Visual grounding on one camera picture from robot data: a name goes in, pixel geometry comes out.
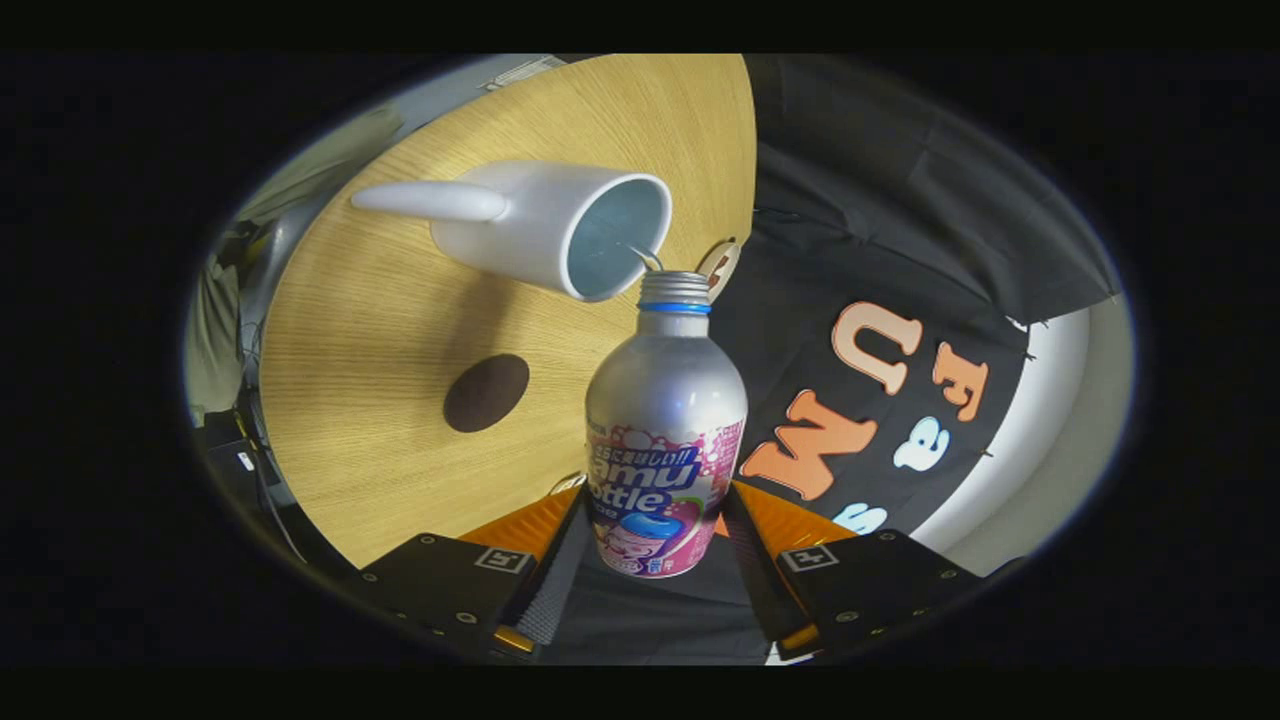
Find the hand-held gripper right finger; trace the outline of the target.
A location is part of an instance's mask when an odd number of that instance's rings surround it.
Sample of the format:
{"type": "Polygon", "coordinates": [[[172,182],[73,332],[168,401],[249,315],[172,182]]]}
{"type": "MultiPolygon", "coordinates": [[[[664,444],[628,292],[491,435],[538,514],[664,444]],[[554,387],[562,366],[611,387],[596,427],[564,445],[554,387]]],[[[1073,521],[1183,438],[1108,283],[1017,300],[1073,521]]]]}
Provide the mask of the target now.
{"type": "Polygon", "coordinates": [[[742,483],[721,516],[756,620],[782,656],[879,650],[986,587],[904,532],[859,536],[742,483]]]}

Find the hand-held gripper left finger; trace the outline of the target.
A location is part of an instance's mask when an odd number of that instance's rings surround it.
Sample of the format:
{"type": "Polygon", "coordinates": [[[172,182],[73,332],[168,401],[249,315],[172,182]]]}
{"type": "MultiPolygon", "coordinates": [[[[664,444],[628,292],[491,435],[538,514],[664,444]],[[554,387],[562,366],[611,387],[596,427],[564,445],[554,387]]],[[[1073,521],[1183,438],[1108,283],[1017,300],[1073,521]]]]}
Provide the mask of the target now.
{"type": "Polygon", "coordinates": [[[355,574],[355,593],[458,661],[535,661],[561,625],[591,541],[585,488],[460,538],[419,533],[355,574]]]}

